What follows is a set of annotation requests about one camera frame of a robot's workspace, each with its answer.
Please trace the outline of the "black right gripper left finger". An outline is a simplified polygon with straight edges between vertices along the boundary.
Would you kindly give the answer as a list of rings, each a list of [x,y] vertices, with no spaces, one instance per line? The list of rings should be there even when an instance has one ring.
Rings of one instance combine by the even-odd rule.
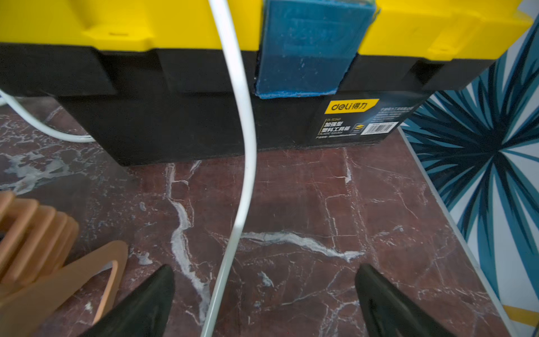
[[[174,293],[173,269],[163,265],[82,336],[163,336]]]

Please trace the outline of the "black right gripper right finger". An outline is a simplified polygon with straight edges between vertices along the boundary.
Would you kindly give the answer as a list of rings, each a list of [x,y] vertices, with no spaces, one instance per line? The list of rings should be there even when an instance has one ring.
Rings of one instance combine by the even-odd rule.
[[[453,336],[372,265],[363,263],[355,289],[369,336]]]

